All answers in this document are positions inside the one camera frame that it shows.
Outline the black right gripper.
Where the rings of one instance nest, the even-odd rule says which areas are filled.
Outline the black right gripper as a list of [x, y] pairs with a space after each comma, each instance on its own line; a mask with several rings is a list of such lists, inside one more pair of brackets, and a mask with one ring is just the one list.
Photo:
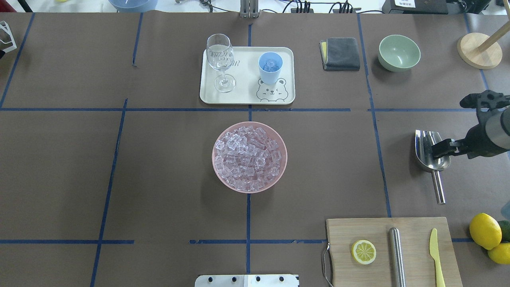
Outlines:
[[432, 158], [467, 154], [469, 159], [476, 157], [493, 157], [495, 145], [488, 138], [483, 125], [472, 127], [462, 140], [445, 139], [432, 145]]

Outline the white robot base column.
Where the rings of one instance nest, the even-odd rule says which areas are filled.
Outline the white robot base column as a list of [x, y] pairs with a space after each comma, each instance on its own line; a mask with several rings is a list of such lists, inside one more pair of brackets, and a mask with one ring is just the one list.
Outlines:
[[298, 275], [293, 274], [230, 274], [200, 275], [195, 287], [299, 287]]

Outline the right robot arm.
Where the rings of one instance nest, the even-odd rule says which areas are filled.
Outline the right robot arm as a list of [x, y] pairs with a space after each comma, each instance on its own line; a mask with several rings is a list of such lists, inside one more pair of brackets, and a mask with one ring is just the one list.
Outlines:
[[460, 140], [445, 139], [432, 145], [432, 158], [467, 155], [494, 157], [510, 149], [509, 111], [487, 111], [477, 113], [479, 123], [471, 127]]

